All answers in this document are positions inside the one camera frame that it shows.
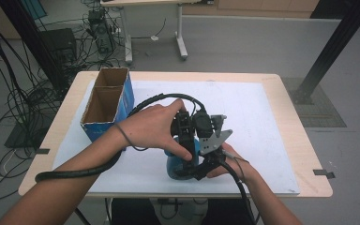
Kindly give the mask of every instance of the person's left arm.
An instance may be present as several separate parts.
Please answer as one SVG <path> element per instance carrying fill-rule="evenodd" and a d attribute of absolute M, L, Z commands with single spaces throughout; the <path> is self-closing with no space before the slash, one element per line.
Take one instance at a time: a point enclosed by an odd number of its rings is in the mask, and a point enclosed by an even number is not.
<path fill-rule="evenodd" d="M 185 160 L 192 155 L 171 136 L 174 115 L 185 109 L 177 99 L 168 107 L 156 105 L 119 123 L 133 144 L 166 149 Z M 79 171 L 100 166 L 118 151 L 129 146 L 117 127 L 111 127 L 99 139 L 56 171 Z M 0 224 L 63 224 L 81 202 L 98 175 L 44 180 L 33 186 L 0 220 Z"/>

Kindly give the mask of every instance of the black tape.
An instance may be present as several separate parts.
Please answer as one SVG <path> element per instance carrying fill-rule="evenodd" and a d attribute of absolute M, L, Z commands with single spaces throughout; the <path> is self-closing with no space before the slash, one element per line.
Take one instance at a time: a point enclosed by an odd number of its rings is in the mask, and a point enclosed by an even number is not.
<path fill-rule="evenodd" d="M 51 149 L 49 149 L 49 148 L 39 148 L 36 151 L 36 153 L 41 154 L 41 155 L 47 155 L 47 154 L 49 154 L 50 151 L 51 151 Z"/>
<path fill-rule="evenodd" d="M 312 170 L 312 171 L 314 171 L 315 175 L 324 175 L 328 179 L 336 178 L 335 174 L 333 172 L 328 172 L 327 170 L 324 170 L 324 169 L 322 169 L 322 170 Z"/>

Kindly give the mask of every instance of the black metal pole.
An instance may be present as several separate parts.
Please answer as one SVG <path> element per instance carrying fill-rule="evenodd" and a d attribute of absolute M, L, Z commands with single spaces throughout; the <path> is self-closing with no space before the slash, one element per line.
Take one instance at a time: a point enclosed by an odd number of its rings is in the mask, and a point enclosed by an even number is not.
<path fill-rule="evenodd" d="M 43 43 L 34 19 L 25 10 L 22 1 L 0 0 L 0 7 L 22 37 L 31 54 L 36 58 L 59 98 L 63 99 L 69 89 L 69 83 L 64 77 L 63 70 Z"/>
<path fill-rule="evenodd" d="M 291 91 L 295 104 L 309 104 L 318 83 L 360 27 L 360 0 L 354 1 L 300 86 Z"/>

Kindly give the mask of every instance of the white table leg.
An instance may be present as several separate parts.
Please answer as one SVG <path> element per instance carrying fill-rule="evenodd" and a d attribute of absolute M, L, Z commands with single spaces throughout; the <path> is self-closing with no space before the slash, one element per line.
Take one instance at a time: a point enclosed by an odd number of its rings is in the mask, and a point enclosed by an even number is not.
<path fill-rule="evenodd" d="M 183 7 L 181 4 L 178 4 L 177 7 L 177 32 L 176 35 L 177 44 L 179 46 L 180 55 L 183 59 L 187 59 L 188 53 L 186 50 L 186 45 L 184 44 L 183 34 L 182 34 L 182 16 L 183 16 Z"/>
<path fill-rule="evenodd" d="M 121 15 L 122 32 L 124 34 L 124 40 L 125 40 L 125 62 L 127 62 L 127 64 L 131 64 L 133 62 L 133 55 L 131 50 L 131 37 L 130 34 L 128 33 L 128 25 L 126 22 L 127 15 L 123 7 L 119 7 L 118 9 Z"/>

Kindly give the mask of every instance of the forearm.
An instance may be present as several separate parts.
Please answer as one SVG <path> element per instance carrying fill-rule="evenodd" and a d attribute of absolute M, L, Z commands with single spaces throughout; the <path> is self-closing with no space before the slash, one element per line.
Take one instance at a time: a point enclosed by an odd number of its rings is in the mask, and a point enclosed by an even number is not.
<path fill-rule="evenodd" d="M 125 146 L 123 136 L 112 127 L 56 171 L 78 171 L 100 166 Z M 93 175 L 41 181 L 19 200 L 2 218 L 0 224 L 62 224 L 97 178 L 98 175 Z"/>
<path fill-rule="evenodd" d="M 260 174 L 248 163 L 242 163 L 244 183 L 259 210 L 264 224 L 301 224 L 300 220 L 271 191 Z"/>

